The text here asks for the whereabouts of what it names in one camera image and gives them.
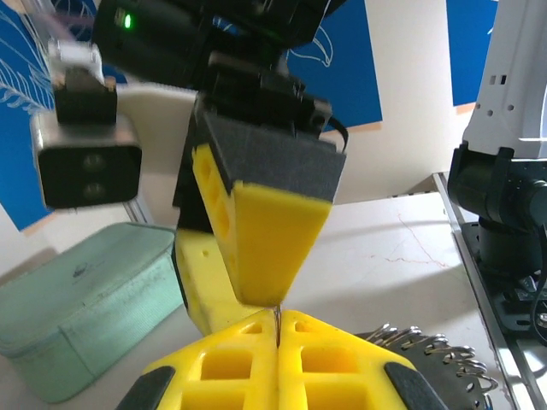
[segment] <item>yellow 3d printed part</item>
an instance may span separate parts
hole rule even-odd
[[[235,296],[246,305],[279,305],[332,204],[240,180],[226,192],[207,144],[196,148],[193,171]]]
[[[410,379],[420,374],[395,353],[298,312],[283,312],[280,329],[278,346],[274,313],[263,310],[205,337],[150,365],[118,410],[446,408],[420,401],[429,385],[417,391]],[[402,389],[389,365],[410,375]]]
[[[236,299],[213,234],[178,230],[175,251],[188,315],[204,336],[261,310]]]

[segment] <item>table surface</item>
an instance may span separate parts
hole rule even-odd
[[[284,308],[351,333],[388,322],[444,333],[452,345],[473,346],[500,382],[495,410],[513,408],[438,193],[334,207]],[[199,337],[180,308],[92,386],[52,406],[0,357],[0,409],[114,409],[147,364]]]

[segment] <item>yellow gripper jaw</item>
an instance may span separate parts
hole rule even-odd
[[[303,313],[280,323],[263,310],[151,364],[117,410],[447,410],[398,354]]]
[[[290,138],[232,120],[197,120],[193,174],[236,298],[278,306],[332,207],[345,154],[331,143]]]

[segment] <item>teal container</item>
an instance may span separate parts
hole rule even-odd
[[[174,232],[109,226],[0,288],[0,354],[48,403],[106,372],[182,304]]]

